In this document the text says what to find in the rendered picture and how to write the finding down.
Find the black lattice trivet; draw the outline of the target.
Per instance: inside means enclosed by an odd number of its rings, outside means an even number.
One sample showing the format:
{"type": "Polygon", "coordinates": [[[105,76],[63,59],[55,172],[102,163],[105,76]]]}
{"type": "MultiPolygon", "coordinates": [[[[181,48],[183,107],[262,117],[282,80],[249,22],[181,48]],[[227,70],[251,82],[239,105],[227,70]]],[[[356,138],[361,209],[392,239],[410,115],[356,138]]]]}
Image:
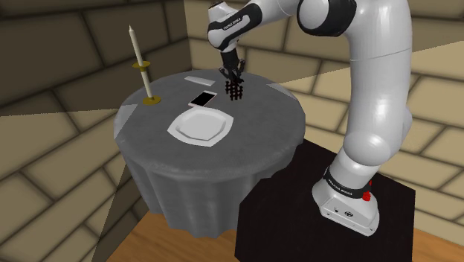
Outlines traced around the black lattice trivet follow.
{"type": "Polygon", "coordinates": [[[243,87],[240,83],[236,81],[229,81],[225,82],[225,91],[226,94],[229,95],[230,100],[241,100],[243,94],[243,87]]]}

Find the pink smartphone with black screen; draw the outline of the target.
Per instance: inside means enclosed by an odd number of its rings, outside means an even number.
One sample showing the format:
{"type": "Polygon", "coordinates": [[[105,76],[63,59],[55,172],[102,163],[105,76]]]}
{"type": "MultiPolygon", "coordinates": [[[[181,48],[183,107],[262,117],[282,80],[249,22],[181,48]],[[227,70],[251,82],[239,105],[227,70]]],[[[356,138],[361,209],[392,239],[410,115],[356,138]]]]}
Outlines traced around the pink smartphone with black screen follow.
{"type": "Polygon", "coordinates": [[[217,93],[204,90],[201,94],[191,100],[189,106],[205,106],[217,96],[217,93]]]}

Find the white plate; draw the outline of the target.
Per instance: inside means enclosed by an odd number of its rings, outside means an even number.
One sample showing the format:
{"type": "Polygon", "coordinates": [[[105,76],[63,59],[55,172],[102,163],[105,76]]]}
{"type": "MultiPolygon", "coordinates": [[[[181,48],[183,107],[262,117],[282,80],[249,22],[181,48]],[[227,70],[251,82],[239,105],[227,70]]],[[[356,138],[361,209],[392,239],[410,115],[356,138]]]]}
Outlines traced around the white plate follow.
{"type": "Polygon", "coordinates": [[[181,113],[167,132],[185,144],[212,147],[231,130],[233,117],[218,109],[196,106],[181,113]]]}

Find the cream candle in brass holder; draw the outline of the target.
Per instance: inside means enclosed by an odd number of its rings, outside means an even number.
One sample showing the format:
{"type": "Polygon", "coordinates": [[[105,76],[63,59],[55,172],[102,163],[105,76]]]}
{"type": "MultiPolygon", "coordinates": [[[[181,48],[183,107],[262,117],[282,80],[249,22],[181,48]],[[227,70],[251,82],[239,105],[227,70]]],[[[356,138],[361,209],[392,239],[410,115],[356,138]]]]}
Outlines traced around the cream candle in brass holder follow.
{"type": "Polygon", "coordinates": [[[145,105],[155,105],[161,101],[161,98],[157,95],[153,95],[151,92],[149,87],[149,77],[147,73],[147,67],[150,65],[150,62],[143,60],[135,31],[132,29],[131,25],[129,25],[129,36],[137,60],[136,63],[132,64],[132,67],[137,68],[140,71],[142,81],[144,83],[144,88],[146,90],[146,97],[143,99],[142,103],[145,105]]]}

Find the round table with grey cloth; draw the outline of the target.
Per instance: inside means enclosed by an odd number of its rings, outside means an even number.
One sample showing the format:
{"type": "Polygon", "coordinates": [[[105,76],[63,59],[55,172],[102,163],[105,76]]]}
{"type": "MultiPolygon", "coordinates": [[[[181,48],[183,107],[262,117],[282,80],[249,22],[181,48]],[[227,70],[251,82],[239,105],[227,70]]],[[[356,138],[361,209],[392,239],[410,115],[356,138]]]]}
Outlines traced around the round table with grey cloth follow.
{"type": "Polygon", "coordinates": [[[149,210],[194,237],[218,237],[237,226],[239,204],[263,178],[285,168],[303,142],[305,113],[281,85],[244,73],[243,96],[231,100],[216,69],[186,71],[149,85],[160,103],[143,104],[146,89],[128,96],[114,121],[114,137],[149,210]],[[212,147],[186,144],[169,125],[212,81],[209,107],[233,118],[230,132],[212,147]]]}

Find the black robot stand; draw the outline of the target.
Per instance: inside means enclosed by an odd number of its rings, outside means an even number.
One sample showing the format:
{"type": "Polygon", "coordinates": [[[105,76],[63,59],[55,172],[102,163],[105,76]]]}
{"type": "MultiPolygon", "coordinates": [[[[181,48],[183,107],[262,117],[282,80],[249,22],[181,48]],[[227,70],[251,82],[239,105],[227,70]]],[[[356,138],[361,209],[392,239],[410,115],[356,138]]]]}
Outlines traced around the black robot stand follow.
{"type": "Polygon", "coordinates": [[[412,262],[415,191],[377,173],[380,213],[366,237],[320,214],[312,197],[335,153],[304,141],[291,163],[261,179],[239,207],[240,262],[412,262]]]}

